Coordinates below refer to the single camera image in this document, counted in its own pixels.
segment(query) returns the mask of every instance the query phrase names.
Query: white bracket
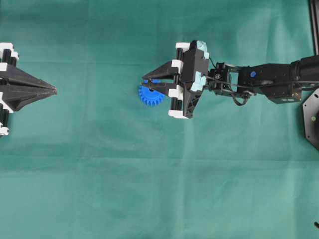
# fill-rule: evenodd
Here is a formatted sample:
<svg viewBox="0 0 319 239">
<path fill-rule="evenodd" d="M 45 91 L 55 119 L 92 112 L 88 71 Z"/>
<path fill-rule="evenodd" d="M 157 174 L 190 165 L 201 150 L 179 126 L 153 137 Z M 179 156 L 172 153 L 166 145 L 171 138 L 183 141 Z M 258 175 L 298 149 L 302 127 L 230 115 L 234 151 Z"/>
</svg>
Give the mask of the white bracket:
<svg viewBox="0 0 319 239">
<path fill-rule="evenodd" d="M 168 96 L 171 98 L 177 98 L 179 101 L 183 100 L 183 87 L 177 85 L 176 89 L 169 89 Z"/>
<path fill-rule="evenodd" d="M 8 63 L 6 62 L 0 63 L 0 71 L 6 71 L 7 67 L 8 67 Z"/>
<path fill-rule="evenodd" d="M 16 60 L 19 59 L 18 52 L 14 51 L 14 47 L 12 43 L 0 43 L 0 58 L 3 56 L 3 50 L 9 49 L 11 51 L 11 57 L 14 57 Z"/>
<path fill-rule="evenodd" d="M 2 123 L 0 122 L 0 136 L 9 135 L 9 129 L 7 127 L 2 127 Z"/>
<path fill-rule="evenodd" d="M 175 47 L 176 47 L 176 49 L 182 48 L 182 49 L 183 49 L 183 52 L 185 52 L 185 51 L 188 51 L 188 50 L 189 50 L 189 46 L 190 46 L 190 43 L 187 43 L 187 42 L 177 42 Z"/>
<path fill-rule="evenodd" d="M 188 119 L 183 116 L 183 111 L 168 111 L 168 115 L 174 117 L 175 119 Z"/>
<path fill-rule="evenodd" d="M 0 92 L 0 104 L 3 105 L 3 109 L 4 109 L 4 110 L 8 110 L 9 113 L 12 114 L 12 113 L 13 113 L 13 110 L 2 100 L 2 95 L 3 95 L 3 93 Z"/>
<path fill-rule="evenodd" d="M 181 74 L 181 72 L 183 70 L 183 65 L 184 65 L 184 63 L 182 61 L 180 61 L 180 60 L 174 59 L 174 60 L 171 61 L 171 66 L 172 67 L 177 67 L 179 74 Z"/>
</svg>

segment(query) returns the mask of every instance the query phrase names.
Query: green cloth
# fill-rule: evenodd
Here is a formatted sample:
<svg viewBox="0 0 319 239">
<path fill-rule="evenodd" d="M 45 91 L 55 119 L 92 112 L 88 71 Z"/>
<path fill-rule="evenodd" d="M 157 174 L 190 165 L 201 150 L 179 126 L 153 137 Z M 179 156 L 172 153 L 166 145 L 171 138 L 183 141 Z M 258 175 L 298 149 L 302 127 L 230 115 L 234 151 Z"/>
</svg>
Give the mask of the green cloth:
<svg viewBox="0 0 319 239">
<path fill-rule="evenodd" d="M 140 101 L 141 76 L 194 39 L 235 65 L 314 54 L 307 0 L 0 2 L 0 42 L 58 88 L 0 140 L 1 238 L 319 237 L 319 152 L 301 104 L 205 92 L 178 120 L 168 98 Z"/>
</svg>

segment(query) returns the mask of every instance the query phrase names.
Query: blue screw cap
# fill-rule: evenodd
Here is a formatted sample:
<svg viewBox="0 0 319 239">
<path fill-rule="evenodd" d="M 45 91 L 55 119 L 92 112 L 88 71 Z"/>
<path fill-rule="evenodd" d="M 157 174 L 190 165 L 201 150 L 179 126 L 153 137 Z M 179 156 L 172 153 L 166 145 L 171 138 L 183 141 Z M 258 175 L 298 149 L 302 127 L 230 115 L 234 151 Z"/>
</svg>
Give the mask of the blue screw cap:
<svg viewBox="0 0 319 239">
<path fill-rule="evenodd" d="M 160 83 L 160 80 L 152 80 L 153 83 Z M 139 87 L 139 96 L 144 104 L 147 106 L 157 106 L 164 99 L 164 95 L 157 91 L 151 91 L 145 86 Z"/>
<path fill-rule="evenodd" d="M 257 75 L 257 73 L 256 73 L 256 71 L 252 71 L 251 73 L 250 73 L 250 77 L 255 77 Z"/>
</svg>

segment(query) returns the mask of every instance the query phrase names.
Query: gear teeth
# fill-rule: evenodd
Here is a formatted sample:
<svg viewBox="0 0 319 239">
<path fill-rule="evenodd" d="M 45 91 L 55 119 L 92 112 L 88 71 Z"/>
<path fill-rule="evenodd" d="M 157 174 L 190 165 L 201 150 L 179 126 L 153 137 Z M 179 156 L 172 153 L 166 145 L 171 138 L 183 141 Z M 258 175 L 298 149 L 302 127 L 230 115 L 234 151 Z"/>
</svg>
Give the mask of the gear teeth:
<svg viewBox="0 0 319 239">
<path fill-rule="evenodd" d="M 159 83 L 160 80 L 152 80 L 154 83 Z M 150 91 L 145 86 L 139 86 L 139 96 L 141 101 L 147 106 L 154 107 L 159 105 L 163 99 L 164 95 L 157 91 Z"/>
</svg>

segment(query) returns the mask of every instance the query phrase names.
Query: plastic gear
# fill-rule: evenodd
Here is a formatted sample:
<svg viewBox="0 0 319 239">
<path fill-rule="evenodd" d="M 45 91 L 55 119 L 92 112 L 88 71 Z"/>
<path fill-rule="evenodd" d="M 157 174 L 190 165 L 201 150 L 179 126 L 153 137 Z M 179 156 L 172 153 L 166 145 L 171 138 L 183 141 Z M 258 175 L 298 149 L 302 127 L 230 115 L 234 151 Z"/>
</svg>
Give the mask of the plastic gear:
<svg viewBox="0 0 319 239">
<path fill-rule="evenodd" d="M 153 83 L 159 83 L 160 80 L 152 80 Z M 148 106 L 157 106 L 164 99 L 164 95 L 157 91 L 152 91 L 145 86 L 140 86 L 139 88 L 139 96 L 144 104 Z"/>
</svg>

